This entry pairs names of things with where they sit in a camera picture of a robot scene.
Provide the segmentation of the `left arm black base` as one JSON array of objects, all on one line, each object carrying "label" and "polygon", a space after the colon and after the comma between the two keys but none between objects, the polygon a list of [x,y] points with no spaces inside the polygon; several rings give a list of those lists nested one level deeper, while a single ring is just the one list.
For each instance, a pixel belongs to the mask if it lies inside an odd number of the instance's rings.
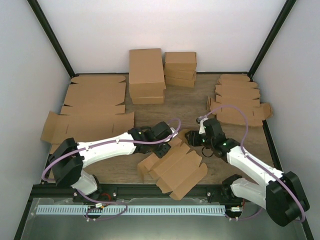
[{"label": "left arm black base", "polygon": [[[76,189],[71,188],[74,203],[94,204],[94,202],[84,198]],[[115,184],[102,184],[97,191],[87,197],[99,202],[115,202],[117,200],[118,187]]]}]

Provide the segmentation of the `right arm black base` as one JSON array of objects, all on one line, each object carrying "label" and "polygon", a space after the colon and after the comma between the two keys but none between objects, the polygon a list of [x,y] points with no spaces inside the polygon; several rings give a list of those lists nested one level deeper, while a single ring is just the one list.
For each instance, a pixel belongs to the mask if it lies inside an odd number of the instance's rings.
[{"label": "right arm black base", "polygon": [[243,202],[242,197],[236,197],[229,184],[209,184],[205,187],[207,201],[220,205],[236,205]]}]

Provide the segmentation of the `small cardboard box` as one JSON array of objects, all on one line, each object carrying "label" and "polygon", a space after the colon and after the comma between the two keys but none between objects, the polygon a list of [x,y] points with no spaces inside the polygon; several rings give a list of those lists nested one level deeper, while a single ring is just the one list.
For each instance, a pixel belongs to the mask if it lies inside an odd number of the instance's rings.
[{"label": "small cardboard box", "polygon": [[168,153],[159,158],[151,154],[137,164],[137,171],[144,182],[147,175],[156,180],[156,186],[163,194],[180,201],[208,173],[202,157],[192,150],[185,137],[188,129],[183,129],[173,138]]}]

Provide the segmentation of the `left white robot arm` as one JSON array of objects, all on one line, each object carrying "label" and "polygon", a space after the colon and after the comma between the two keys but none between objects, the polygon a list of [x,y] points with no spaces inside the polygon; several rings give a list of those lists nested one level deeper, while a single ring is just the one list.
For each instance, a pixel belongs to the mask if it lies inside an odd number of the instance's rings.
[{"label": "left white robot arm", "polygon": [[72,152],[52,166],[57,187],[72,187],[80,190],[91,202],[102,196],[98,180],[85,172],[89,165],[102,160],[133,154],[154,153],[162,158],[171,146],[169,141],[177,135],[176,130],[162,121],[153,127],[134,127],[116,137],[92,142],[76,142],[74,138],[65,139],[49,158],[56,159]]}]

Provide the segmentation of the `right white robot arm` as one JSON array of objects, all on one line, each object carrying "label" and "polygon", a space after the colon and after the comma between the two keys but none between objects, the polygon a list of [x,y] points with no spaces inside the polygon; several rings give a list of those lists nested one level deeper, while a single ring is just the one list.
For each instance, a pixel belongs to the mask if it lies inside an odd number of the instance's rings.
[{"label": "right white robot arm", "polygon": [[223,181],[222,195],[229,202],[242,198],[266,210],[279,226],[303,222],[310,204],[299,177],[292,171],[282,172],[267,165],[233,138],[227,138],[215,118],[199,118],[199,130],[185,133],[193,147],[210,149],[212,154],[238,168],[252,180],[234,174]]}]

